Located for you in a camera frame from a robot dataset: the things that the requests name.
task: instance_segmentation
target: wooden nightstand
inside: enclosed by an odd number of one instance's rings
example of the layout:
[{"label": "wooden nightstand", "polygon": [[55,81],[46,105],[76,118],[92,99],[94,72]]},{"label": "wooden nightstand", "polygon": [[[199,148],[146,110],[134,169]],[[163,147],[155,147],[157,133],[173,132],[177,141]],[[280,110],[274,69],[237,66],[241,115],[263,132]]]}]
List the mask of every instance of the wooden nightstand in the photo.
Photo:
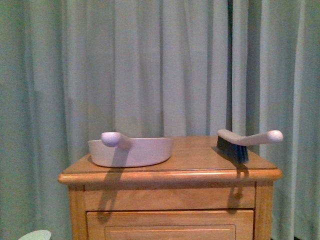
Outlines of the wooden nightstand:
[{"label": "wooden nightstand", "polygon": [[88,154],[63,171],[74,240],[270,240],[281,171],[253,152],[234,163],[215,136],[172,139],[157,165],[100,167]]}]

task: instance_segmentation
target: drawer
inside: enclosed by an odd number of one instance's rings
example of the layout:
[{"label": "drawer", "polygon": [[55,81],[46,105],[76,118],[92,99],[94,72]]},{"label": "drawer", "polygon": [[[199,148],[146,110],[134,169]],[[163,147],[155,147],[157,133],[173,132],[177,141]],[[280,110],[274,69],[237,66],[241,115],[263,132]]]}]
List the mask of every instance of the drawer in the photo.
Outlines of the drawer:
[{"label": "drawer", "polygon": [[215,183],[161,189],[95,189],[84,191],[87,211],[253,209],[255,183]]},{"label": "drawer", "polygon": [[252,240],[252,210],[88,212],[89,240]]}]

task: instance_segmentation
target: dustpan handle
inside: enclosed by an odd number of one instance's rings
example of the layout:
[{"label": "dustpan handle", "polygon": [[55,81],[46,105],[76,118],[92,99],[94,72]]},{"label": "dustpan handle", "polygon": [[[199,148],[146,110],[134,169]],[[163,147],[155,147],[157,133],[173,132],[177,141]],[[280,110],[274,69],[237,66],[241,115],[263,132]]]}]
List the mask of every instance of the dustpan handle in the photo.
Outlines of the dustpan handle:
[{"label": "dustpan handle", "polygon": [[101,134],[101,141],[107,147],[118,147],[126,150],[130,149],[134,142],[132,138],[120,132],[104,132]]}]

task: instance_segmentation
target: cabinet leg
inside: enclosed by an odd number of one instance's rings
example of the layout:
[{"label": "cabinet leg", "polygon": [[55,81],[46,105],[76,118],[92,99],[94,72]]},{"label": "cabinet leg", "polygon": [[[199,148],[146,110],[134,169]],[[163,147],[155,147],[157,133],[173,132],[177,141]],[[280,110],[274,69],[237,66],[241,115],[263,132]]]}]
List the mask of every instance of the cabinet leg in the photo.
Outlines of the cabinet leg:
[{"label": "cabinet leg", "polygon": [[69,186],[70,215],[73,240],[88,240],[84,186]]},{"label": "cabinet leg", "polygon": [[273,182],[256,182],[254,209],[254,240],[270,240],[272,225]]}]

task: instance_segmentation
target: hand brush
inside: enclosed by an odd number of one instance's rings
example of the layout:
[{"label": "hand brush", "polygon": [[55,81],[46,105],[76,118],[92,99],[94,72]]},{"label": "hand brush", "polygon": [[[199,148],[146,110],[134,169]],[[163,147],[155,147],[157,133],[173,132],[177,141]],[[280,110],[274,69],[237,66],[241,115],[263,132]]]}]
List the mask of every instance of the hand brush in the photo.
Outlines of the hand brush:
[{"label": "hand brush", "polygon": [[278,130],[251,136],[240,136],[232,131],[221,129],[218,131],[216,146],[236,163],[244,164],[249,161],[247,146],[280,143],[283,138],[283,134]]}]

